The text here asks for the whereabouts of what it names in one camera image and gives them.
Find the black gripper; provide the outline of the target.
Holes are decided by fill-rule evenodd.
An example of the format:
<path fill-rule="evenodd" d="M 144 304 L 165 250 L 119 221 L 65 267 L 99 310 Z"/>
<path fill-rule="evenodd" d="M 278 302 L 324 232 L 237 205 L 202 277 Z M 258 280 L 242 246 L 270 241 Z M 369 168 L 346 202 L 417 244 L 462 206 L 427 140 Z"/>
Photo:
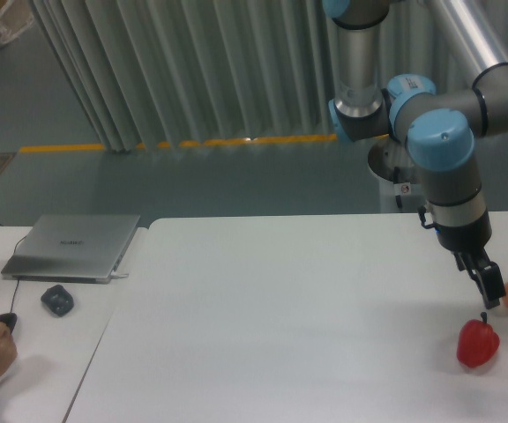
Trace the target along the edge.
<path fill-rule="evenodd" d="M 419 219 L 424 229 L 434 229 L 439 243 L 454 254 L 459 271 L 469 265 L 470 277 L 476 282 L 484 307 L 496 308 L 506 291 L 499 266 L 489 260 L 484 247 L 491 236 L 489 212 L 472 223 L 464 226 L 444 226 L 432 221 L 426 224 L 427 208 L 423 205 L 418 209 Z"/>

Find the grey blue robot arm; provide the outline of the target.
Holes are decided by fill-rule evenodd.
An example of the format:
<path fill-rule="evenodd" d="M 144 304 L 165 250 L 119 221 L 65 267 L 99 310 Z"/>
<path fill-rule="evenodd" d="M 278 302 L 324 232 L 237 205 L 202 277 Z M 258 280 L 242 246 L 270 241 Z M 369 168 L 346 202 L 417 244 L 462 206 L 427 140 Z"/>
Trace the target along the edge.
<path fill-rule="evenodd" d="M 460 271 L 476 283 L 486 308 L 505 296 L 498 265 L 485 245 L 489 212 L 474 141 L 508 132 L 508 49 L 476 1 L 428 1 L 426 8 L 461 65 L 466 90 L 439 94 L 427 78 L 405 74 L 377 85 L 379 27 L 387 1 L 326 1 L 336 25 L 339 83 L 329 103 L 341 139 L 387 135 L 412 162 L 425 203 L 422 226 L 433 229 Z"/>

